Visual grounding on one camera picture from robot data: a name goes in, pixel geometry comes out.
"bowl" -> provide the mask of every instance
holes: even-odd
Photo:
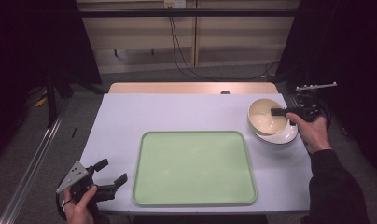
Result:
[[[258,99],[249,106],[247,117],[253,132],[272,135],[285,129],[287,118],[285,116],[272,116],[272,108],[282,108],[282,106],[271,99]]]

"person's hand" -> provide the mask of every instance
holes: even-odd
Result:
[[[87,209],[87,204],[90,199],[95,195],[97,190],[96,186],[92,186],[81,198],[80,202],[76,204],[75,200],[72,200],[69,189],[64,191],[64,200],[67,203],[64,206],[66,221],[68,224],[93,224],[93,217],[90,211]]]
[[[328,142],[327,121],[324,117],[319,116],[311,123],[306,122],[294,113],[287,113],[286,117],[297,124],[301,138],[308,144],[307,149],[311,154],[318,150],[331,149]]]

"cable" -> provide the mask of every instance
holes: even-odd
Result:
[[[188,68],[188,70],[189,70],[192,74],[196,75],[197,77],[203,77],[203,76],[200,76],[200,75],[194,73],[194,72],[189,68],[189,66],[187,65],[186,60],[185,60],[185,57],[183,56],[182,50],[181,50],[181,48],[180,48],[179,41],[177,40],[176,31],[175,31],[175,23],[174,23],[174,19],[173,19],[172,17],[170,17],[170,18],[169,18],[169,22],[170,22],[170,24],[171,24],[172,43],[173,43],[173,45],[174,45],[174,58],[175,58],[175,64],[176,64],[177,69],[178,69],[179,72],[180,72],[181,74],[183,74],[184,76],[186,76],[186,77],[192,77],[192,76],[190,76],[190,75],[184,73],[184,72],[180,69],[180,67],[179,67],[179,65],[178,65],[178,63],[177,63],[176,52],[175,52],[175,39],[176,39],[176,44],[177,44],[177,46],[178,46],[178,48],[179,48],[179,51],[180,51],[180,55],[182,56],[183,62],[185,63],[185,65],[186,65],[186,67]],[[210,77],[203,77],[203,78],[207,78],[207,79],[210,79],[210,80],[212,80],[212,81],[217,81],[217,80],[212,79],[212,78],[210,78]]]
[[[176,34],[176,29],[175,29],[175,22],[174,22],[174,18],[173,17],[170,17],[170,23],[171,23],[171,33],[172,33],[172,40],[173,40],[173,45],[174,45],[174,58],[175,58],[175,64],[176,64],[176,67],[177,69],[180,71],[180,73],[182,73],[184,76],[186,77],[193,77],[193,76],[190,76],[186,73],[184,73],[181,68],[179,67],[179,65],[177,64],[177,59],[176,59],[176,53],[175,53],[175,40],[176,40],[176,45],[179,49],[179,52],[180,52],[180,56],[182,57],[183,59],[183,63],[185,64],[185,66],[187,67],[187,69],[193,74],[195,75],[196,77],[202,77],[202,78],[206,78],[206,79],[210,79],[212,81],[216,81],[218,82],[218,79],[224,79],[224,80],[251,80],[251,79],[254,79],[254,78],[257,78],[257,77],[261,77],[263,76],[264,74],[269,74],[269,70],[273,67],[273,65],[275,63],[279,63],[279,61],[274,61],[274,62],[270,62],[270,63],[267,63],[266,64],[266,71],[259,75],[259,76],[254,76],[254,77],[240,77],[240,78],[236,78],[236,77],[205,77],[205,76],[202,76],[194,71],[191,70],[191,68],[188,66],[186,60],[185,60],[185,57],[183,56],[183,52],[180,48],[180,44],[179,44],[179,40],[177,38],[177,34]]]

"light green tray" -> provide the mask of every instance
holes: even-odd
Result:
[[[142,137],[133,199],[139,205],[250,204],[256,199],[238,132],[150,132]]]

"black sleeve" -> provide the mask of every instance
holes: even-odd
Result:
[[[311,155],[310,224],[367,224],[366,203],[356,180],[346,171],[333,150]]]

